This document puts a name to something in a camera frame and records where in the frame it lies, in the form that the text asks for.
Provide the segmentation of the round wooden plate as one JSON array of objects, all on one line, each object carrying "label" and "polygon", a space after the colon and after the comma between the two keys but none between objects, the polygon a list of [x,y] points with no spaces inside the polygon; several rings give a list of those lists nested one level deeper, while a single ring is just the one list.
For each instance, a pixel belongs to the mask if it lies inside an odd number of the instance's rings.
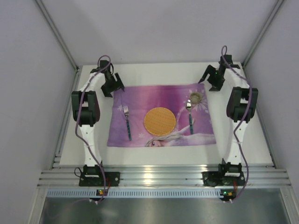
[{"label": "round wooden plate", "polygon": [[150,134],[164,136],[174,130],[176,117],[171,110],[165,107],[155,107],[145,114],[143,124]]}]

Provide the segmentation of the spoon with teal handle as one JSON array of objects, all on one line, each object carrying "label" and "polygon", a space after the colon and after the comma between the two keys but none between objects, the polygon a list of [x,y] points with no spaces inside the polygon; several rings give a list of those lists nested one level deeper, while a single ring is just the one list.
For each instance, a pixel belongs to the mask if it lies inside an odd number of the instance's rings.
[{"label": "spoon with teal handle", "polygon": [[193,122],[192,122],[192,102],[190,99],[188,99],[185,103],[185,108],[188,111],[188,118],[189,118],[189,128],[190,128],[190,134],[193,135]]}]

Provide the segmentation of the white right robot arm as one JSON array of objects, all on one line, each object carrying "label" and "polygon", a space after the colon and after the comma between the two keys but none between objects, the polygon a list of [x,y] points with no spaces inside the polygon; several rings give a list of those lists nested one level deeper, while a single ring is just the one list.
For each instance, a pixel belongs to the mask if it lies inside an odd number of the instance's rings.
[{"label": "white right robot arm", "polygon": [[232,56],[222,53],[219,67],[207,66],[200,83],[207,81],[211,88],[209,91],[218,92],[227,83],[231,93],[226,107],[226,115],[230,120],[232,131],[229,140],[229,150],[226,159],[222,159],[225,176],[240,176],[242,160],[242,143],[246,128],[256,111],[258,89],[253,88],[249,81],[241,76],[240,66],[233,63]]}]

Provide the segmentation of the fork with teal handle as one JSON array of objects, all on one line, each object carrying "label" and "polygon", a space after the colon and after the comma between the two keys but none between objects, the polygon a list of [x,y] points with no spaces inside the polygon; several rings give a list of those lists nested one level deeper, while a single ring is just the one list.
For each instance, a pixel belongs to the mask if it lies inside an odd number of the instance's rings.
[{"label": "fork with teal handle", "polygon": [[124,115],[125,115],[125,118],[126,118],[126,125],[127,125],[127,132],[128,132],[128,139],[129,141],[132,140],[132,137],[131,137],[131,130],[130,130],[130,124],[129,124],[129,109],[128,109],[128,106],[124,106],[123,107],[123,111],[124,111]]}]

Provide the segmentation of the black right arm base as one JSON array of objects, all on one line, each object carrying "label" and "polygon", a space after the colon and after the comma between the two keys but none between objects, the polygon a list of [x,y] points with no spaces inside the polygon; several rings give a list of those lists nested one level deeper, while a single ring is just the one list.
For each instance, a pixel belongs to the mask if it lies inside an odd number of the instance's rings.
[{"label": "black right arm base", "polygon": [[222,159],[218,164],[217,171],[206,171],[202,173],[204,186],[243,186],[245,176],[240,162],[233,164]]}]

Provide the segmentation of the small grey cup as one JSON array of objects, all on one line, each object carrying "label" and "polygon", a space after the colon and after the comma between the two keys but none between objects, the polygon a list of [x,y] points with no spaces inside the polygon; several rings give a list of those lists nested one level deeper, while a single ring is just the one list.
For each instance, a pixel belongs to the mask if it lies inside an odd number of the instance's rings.
[{"label": "small grey cup", "polygon": [[192,105],[198,105],[202,101],[202,95],[199,92],[192,92],[189,99]]}]

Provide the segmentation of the purple Frozen placemat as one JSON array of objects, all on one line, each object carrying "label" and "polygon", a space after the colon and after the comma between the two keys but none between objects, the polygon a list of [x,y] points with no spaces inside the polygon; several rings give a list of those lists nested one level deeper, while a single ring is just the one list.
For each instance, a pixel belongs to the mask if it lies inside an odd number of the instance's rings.
[{"label": "purple Frozen placemat", "polygon": [[[192,92],[199,92],[202,101],[192,105],[193,135],[190,134],[185,103]],[[132,140],[128,139],[123,107],[128,106]],[[176,117],[174,130],[164,136],[150,134],[144,127],[145,114],[152,108],[165,107]],[[114,93],[112,118],[107,141],[109,147],[183,147],[216,143],[203,84],[131,86]]]}]

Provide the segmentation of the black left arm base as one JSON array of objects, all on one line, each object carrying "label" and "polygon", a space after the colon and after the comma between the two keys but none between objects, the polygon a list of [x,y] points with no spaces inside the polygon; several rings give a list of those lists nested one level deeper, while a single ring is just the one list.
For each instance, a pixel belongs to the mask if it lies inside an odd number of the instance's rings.
[{"label": "black left arm base", "polygon": [[83,166],[79,169],[79,186],[80,187],[118,187],[120,183],[120,172],[107,172],[104,175],[98,165],[89,167]]}]

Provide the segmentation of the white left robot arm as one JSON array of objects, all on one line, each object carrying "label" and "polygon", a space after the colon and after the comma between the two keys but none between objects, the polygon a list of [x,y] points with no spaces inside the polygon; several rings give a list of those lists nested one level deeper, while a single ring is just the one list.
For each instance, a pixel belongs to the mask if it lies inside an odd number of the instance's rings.
[{"label": "white left robot arm", "polygon": [[101,56],[85,84],[71,93],[72,114],[76,122],[75,135],[84,144],[85,167],[103,171],[102,157],[95,138],[95,126],[100,120],[100,106],[96,93],[98,86],[107,98],[111,98],[112,93],[119,89],[125,90],[119,74],[114,73],[109,56]]}]

